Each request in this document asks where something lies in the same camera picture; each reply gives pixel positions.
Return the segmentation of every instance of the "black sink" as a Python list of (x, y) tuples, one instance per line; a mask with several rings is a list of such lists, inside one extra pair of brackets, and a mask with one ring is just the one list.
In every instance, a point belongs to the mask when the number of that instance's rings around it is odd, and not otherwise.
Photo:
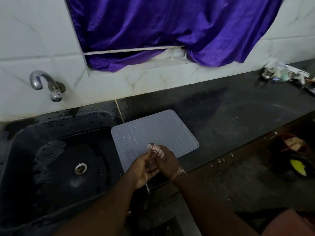
[(0, 228), (64, 220), (113, 186), (123, 174), (110, 133), (115, 125), (112, 115), (99, 111), (19, 131), (0, 185)]

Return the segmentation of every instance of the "sink drain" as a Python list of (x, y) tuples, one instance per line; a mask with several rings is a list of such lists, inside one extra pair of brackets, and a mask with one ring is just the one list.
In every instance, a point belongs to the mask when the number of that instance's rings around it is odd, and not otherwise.
[(80, 163), (79, 165), (76, 166), (76, 168), (74, 169), (74, 173), (78, 176), (83, 175), (86, 170), (87, 170), (88, 166), (84, 163)]

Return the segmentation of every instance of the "drying mat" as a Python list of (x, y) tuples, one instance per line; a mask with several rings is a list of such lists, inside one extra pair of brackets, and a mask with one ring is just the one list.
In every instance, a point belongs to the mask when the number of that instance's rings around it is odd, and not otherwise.
[(177, 158), (199, 147), (199, 142), (173, 110), (114, 126), (111, 133), (124, 172), (148, 151), (149, 143), (167, 146)]

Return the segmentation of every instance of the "chrome faucet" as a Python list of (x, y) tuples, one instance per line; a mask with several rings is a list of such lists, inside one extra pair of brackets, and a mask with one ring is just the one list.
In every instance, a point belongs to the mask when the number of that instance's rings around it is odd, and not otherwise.
[(62, 100), (61, 93), (65, 91), (63, 83), (56, 82), (53, 77), (47, 74), (45, 71), (35, 70), (30, 74), (30, 83), (35, 90), (42, 89), (42, 82), (40, 77), (46, 79), (48, 83), (48, 89), (51, 91), (49, 97), (53, 102), (60, 102)]

